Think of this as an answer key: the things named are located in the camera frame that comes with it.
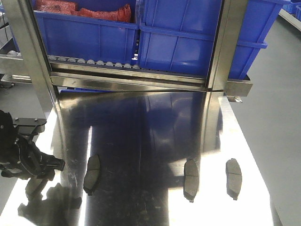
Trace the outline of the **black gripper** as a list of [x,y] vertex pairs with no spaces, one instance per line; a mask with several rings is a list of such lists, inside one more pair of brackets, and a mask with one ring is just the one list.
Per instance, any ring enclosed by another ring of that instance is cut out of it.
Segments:
[[41,152],[28,143],[13,126],[10,113],[0,112],[0,175],[5,178],[35,178],[34,188],[44,188],[53,181],[54,170],[63,171],[65,161]]

